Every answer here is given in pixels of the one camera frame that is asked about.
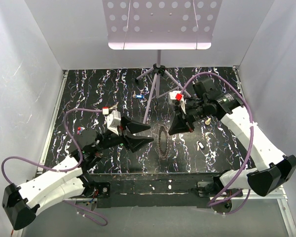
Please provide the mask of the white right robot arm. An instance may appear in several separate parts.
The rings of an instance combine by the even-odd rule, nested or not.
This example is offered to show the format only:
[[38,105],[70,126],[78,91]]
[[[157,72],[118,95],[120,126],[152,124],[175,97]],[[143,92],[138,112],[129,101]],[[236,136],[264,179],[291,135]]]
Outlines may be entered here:
[[243,167],[215,176],[212,186],[217,195],[227,195],[231,189],[248,189],[264,197],[291,178],[296,170],[296,157],[285,155],[266,137],[235,89],[222,93],[210,78],[195,83],[193,89],[196,98],[184,98],[179,90],[169,93],[175,111],[169,135],[193,132],[196,121],[216,117],[246,147],[255,165],[252,169]]

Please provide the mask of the key with black tag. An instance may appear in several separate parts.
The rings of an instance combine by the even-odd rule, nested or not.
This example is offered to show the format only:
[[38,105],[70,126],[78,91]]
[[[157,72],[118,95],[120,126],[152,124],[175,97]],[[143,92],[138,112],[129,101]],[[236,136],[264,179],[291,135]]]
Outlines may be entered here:
[[204,150],[204,149],[205,149],[205,147],[204,147],[204,145],[203,145],[202,142],[198,141],[198,142],[197,142],[197,145],[198,145],[197,150]]

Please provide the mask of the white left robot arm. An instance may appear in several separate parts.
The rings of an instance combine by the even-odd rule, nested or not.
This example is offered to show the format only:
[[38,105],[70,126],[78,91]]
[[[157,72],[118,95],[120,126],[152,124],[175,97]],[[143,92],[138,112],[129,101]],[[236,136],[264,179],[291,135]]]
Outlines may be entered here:
[[51,171],[20,185],[11,183],[4,189],[2,207],[14,230],[25,228],[45,209],[68,198],[107,197],[109,194],[103,189],[109,190],[110,185],[92,181],[88,176],[88,171],[101,160],[102,152],[123,144],[134,153],[154,141],[152,137],[138,135],[151,128],[148,124],[125,116],[109,115],[107,118],[106,132],[101,134],[85,128],[76,136],[82,160],[78,148],[71,148],[66,158]]

